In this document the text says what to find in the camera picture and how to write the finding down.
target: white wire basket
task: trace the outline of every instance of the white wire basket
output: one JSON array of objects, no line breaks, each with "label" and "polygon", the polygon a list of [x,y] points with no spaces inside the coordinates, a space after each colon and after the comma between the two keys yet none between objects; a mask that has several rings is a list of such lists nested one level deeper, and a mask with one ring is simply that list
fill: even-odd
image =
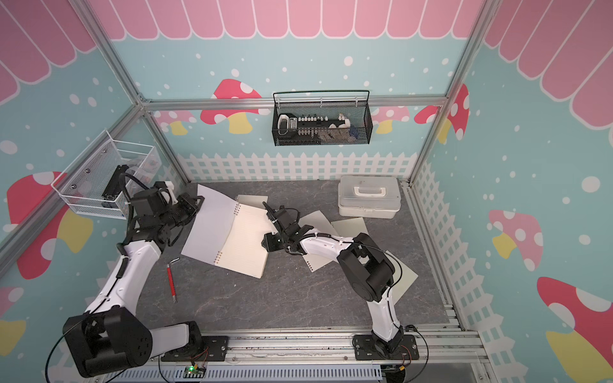
[{"label": "white wire basket", "polygon": [[[93,153],[85,158],[85,153]],[[155,146],[118,141],[103,131],[51,183],[52,188],[77,214],[126,219],[128,201],[123,192],[115,199],[102,196],[118,165],[128,165],[127,173],[151,186],[162,162]],[[141,190],[129,180],[130,195]]]}]

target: mounting plate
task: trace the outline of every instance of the mounting plate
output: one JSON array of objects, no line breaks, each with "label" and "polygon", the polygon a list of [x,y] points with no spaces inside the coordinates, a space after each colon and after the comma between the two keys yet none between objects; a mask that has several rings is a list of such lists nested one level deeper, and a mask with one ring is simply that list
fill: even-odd
[{"label": "mounting plate", "polygon": [[[205,352],[199,358],[194,359],[194,362],[201,362],[205,357],[207,358],[207,362],[225,361],[228,347],[227,336],[203,336],[202,343],[204,344],[204,348],[208,347],[208,356]],[[190,362],[190,359],[166,353],[166,355],[162,357],[162,362]]]},{"label": "mounting plate", "polygon": [[379,354],[379,352],[375,349],[375,341],[372,335],[353,336],[353,348],[356,352],[356,360],[402,360],[402,353],[405,354],[404,359],[408,360],[409,358],[407,357],[406,350],[402,346],[405,346],[411,353],[411,360],[419,360],[419,351],[413,335],[404,334],[400,340],[400,344],[398,345],[396,352],[391,358],[385,358],[385,356]]}]

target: black wire mesh basket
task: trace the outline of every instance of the black wire mesh basket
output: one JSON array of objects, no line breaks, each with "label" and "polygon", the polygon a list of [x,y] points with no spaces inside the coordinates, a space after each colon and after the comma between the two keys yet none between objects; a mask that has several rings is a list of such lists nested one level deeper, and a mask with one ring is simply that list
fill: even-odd
[{"label": "black wire mesh basket", "polygon": [[275,146],[370,143],[369,91],[273,93]]}]

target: white picket fence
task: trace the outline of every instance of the white picket fence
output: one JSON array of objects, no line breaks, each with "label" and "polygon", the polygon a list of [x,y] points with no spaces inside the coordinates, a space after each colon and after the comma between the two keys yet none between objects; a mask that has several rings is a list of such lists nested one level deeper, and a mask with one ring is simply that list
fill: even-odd
[{"label": "white picket fence", "polygon": [[178,156],[181,165],[193,181],[232,181],[232,180],[334,180],[343,175],[385,175],[397,178],[410,176],[417,153],[406,157],[401,153],[393,157],[392,153],[381,156],[379,153],[369,156],[364,153],[356,156],[351,153],[344,156],[319,156],[315,153],[307,157],[305,153],[295,157],[277,154],[270,157],[255,154],[246,157],[243,154],[233,157],[228,154],[213,158],[202,155],[201,158],[190,155],[189,158]]},{"label": "white picket fence", "polygon": [[497,378],[508,383],[518,380],[524,383],[528,368],[513,357],[511,349],[515,341],[504,336],[500,328],[504,317],[492,309],[493,295],[483,290],[484,277],[474,270],[476,259],[468,255],[468,243],[460,239],[462,230],[455,227],[455,216],[449,215],[449,203],[444,202],[445,193],[438,190],[439,182],[435,182],[435,172],[431,172],[430,166],[430,163],[424,163],[415,187],[438,247],[437,256],[451,282],[449,288],[461,304],[457,309],[467,318],[468,328],[481,334]]}]

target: white plastic storage box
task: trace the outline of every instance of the white plastic storage box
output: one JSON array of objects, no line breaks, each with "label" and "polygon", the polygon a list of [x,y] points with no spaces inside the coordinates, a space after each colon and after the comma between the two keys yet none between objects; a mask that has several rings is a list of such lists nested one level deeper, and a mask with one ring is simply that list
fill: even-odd
[{"label": "white plastic storage box", "polygon": [[338,184],[338,213],[346,217],[394,218],[400,188],[394,177],[343,176]]}]

